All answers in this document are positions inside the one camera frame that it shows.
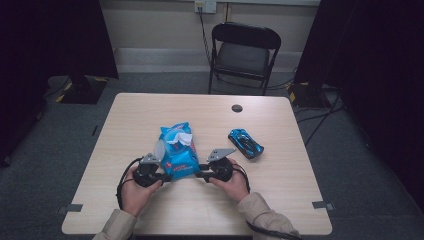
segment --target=chair backrest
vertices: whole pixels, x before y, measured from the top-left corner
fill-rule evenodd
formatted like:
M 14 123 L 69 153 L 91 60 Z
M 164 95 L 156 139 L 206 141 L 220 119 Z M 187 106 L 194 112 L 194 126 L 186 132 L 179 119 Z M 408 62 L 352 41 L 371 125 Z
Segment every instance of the chair backrest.
M 212 40 L 275 50 L 281 46 L 280 36 L 272 29 L 234 22 L 216 25 Z

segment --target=person's left hand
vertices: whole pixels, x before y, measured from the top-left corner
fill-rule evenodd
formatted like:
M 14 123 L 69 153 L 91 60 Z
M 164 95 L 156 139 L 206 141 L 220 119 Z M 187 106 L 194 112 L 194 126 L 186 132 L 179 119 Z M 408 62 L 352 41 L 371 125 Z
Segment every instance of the person's left hand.
M 133 179 L 133 173 L 136 169 L 137 166 L 130 168 L 125 179 Z M 137 218 L 146 206 L 150 197 L 161 187 L 161 185 L 161 180 L 147 188 L 138 185 L 134 180 L 126 182 L 122 186 L 121 192 L 123 210 Z

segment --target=beige sleeve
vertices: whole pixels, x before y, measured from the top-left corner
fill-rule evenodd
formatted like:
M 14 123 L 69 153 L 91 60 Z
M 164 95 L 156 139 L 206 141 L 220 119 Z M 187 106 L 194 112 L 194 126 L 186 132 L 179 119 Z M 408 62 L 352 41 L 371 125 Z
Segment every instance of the beige sleeve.
M 300 237 L 299 231 L 293 228 L 290 220 L 274 210 L 271 210 L 265 199 L 259 193 L 251 193 L 237 206 L 238 211 L 246 221 L 254 226 L 267 230 L 279 231 Z M 277 239 L 257 232 L 253 233 L 254 240 Z
M 130 237 L 137 219 L 119 209 L 113 210 L 103 230 L 93 240 L 126 240 Z

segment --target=blue toy car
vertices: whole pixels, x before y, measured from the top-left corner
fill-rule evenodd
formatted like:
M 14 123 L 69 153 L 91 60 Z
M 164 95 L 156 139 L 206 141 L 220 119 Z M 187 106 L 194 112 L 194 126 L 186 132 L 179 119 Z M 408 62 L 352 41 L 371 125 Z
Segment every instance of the blue toy car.
M 247 159 L 255 158 L 264 151 L 264 147 L 255 142 L 244 129 L 233 129 L 228 138 Z

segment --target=wooden tabletop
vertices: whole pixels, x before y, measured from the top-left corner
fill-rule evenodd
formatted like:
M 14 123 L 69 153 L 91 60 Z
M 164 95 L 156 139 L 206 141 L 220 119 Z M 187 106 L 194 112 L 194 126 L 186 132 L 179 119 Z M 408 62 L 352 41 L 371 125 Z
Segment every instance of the wooden tabletop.
M 236 113 L 238 104 L 243 111 Z M 117 95 L 72 204 L 66 234 L 100 232 L 118 207 L 116 187 L 128 164 L 154 151 L 160 127 L 189 122 L 200 163 L 214 148 L 234 148 L 228 133 L 244 128 L 265 147 L 257 159 L 228 157 L 246 170 L 252 191 L 286 215 L 303 235 L 327 235 L 332 226 L 289 101 L 283 97 L 121 93 Z M 150 199 L 136 235 L 251 235 L 236 204 L 203 179 L 165 183 Z

